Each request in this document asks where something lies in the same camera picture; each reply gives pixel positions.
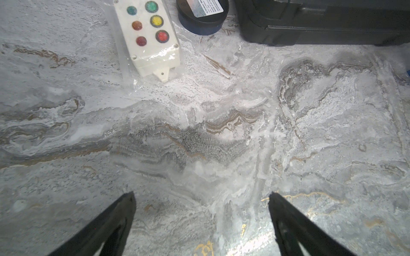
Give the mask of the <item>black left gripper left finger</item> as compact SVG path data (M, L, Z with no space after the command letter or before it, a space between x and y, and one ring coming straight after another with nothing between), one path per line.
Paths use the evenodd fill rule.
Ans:
M125 193L51 256L121 256L136 212L133 192Z

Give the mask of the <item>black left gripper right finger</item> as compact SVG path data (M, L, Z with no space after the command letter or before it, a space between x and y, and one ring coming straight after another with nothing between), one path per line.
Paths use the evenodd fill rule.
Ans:
M282 256L353 256L278 193L269 196L269 212Z

